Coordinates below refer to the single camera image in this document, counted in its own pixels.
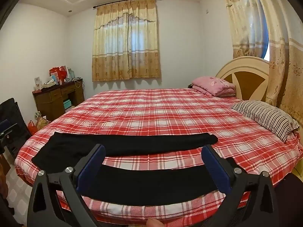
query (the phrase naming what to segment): white wall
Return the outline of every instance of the white wall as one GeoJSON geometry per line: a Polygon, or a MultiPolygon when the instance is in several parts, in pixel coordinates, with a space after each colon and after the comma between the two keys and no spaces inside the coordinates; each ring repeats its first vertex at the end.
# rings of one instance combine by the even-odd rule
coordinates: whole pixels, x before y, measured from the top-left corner
{"type": "Polygon", "coordinates": [[[215,76],[232,60],[232,41],[225,0],[201,0],[204,75],[215,76]]]}
{"type": "Polygon", "coordinates": [[[76,76],[84,79],[85,99],[111,89],[186,88],[203,75],[201,7],[184,0],[157,1],[161,79],[92,82],[91,58],[96,10],[69,18],[69,55],[76,76]]]}
{"type": "Polygon", "coordinates": [[[67,18],[18,4],[0,30],[0,103],[13,97],[26,123],[37,111],[34,78],[45,82],[49,69],[66,64],[67,18]]]}

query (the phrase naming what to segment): bed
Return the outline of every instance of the bed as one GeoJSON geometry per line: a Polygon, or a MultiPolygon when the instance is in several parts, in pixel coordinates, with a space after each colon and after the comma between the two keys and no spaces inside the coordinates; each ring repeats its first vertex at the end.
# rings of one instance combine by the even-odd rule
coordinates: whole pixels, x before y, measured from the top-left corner
{"type": "MultiPolygon", "coordinates": [[[[241,99],[263,100],[268,71],[268,63],[255,57],[240,57],[226,64],[217,76],[237,86],[237,97],[209,97],[194,89],[99,93],[32,136],[15,160],[17,174],[29,185],[33,184],[39,169],[31,159],[55,131],[120,135],[208,132],[218,137],[213,147],[221,157],[233,157],[249,173],[268,171],[276,185],[303,157],[299,133],[290,133],[283,143],[255,121],[230,108],[241,99]]],[[[128,170],[180,169],[202,165],[200,153],[201,148],[159,155],[107,157],[104,164],[128,170]]],[[[121,182],[121,189],[126,193],[128,187],[136,187],[136,182],[121,182]]],[[[58,195],[62,207],[68,209],[62,192],[58,195]]],[[[84,201],[100,221],[145,224],[148,217],[154,217],[173,227],[190,226],[212,216],[224,196],[214,191],[188,202],[148,207],[117,205],[88,197],[84,201]]],[[[241,205],[245,205],[247,198],[245,194],[241,205]]]]}

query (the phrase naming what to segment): curtain rod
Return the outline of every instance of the curtain rod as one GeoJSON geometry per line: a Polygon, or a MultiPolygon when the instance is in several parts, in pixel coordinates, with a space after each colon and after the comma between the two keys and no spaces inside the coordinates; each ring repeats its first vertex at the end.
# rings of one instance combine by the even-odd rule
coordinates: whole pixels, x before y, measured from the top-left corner
{"type": "MultiPolygon", "coordinates": [[[[116,1],[116,2],[125,2],[125,1],[131,1],[131,0],[121,0],[121,1],[116,1]]],[[[116,2],[109,2],[109,3],[101,4],[101,5],[98,5],[98,6],[93,6],[93,8],[97,8],[97,7],[100,7],[100,6],[104,6],[104,5],[108,5],[108,4],[116,3],[116,2]]]]}

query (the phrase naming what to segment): wooden headboard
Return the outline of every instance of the wooden headboard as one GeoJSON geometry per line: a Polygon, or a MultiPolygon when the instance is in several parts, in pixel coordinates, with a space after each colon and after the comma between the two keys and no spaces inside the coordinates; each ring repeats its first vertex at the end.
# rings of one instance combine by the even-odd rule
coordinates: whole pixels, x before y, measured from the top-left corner
{"type": "Polygon", "coordinates": [[[268,74],[268,61],[253,56],[242,56],[223,66],[217,77],[236,85],[237,98],[265,101],[268,74]]]}

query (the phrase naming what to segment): metal bolt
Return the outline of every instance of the metal bolt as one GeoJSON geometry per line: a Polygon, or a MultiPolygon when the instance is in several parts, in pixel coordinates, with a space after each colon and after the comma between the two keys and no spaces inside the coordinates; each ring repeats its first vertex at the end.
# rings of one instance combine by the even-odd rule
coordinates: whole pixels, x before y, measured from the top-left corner
{"type": "Polygon", "coordinates": [[[234,172],[236,173],[236,174],[241,174],[242,173],[242,170],[240,169],[240,168],[235,168],[234,169],[234,172]]]}
{"type": "Polygon", "coordinates": [[[262,175],[264,176],[264,177],[269,177],[269,173],[268,172],[262,172],[262,175]]]}
{"type": "Polygon", "coordinates": [[[65,169],[65,172],[66,173],[71,173],[73,171],[73,168],[72,167],[67,167],[66,169],[65,169]]]}
{"type": "Polygon", "coordinates": [[[44,175],[44,171],[43,170],[41,170],[41,171],[38,172],[38,176],[43,176],[43,175],[44,175]]]}

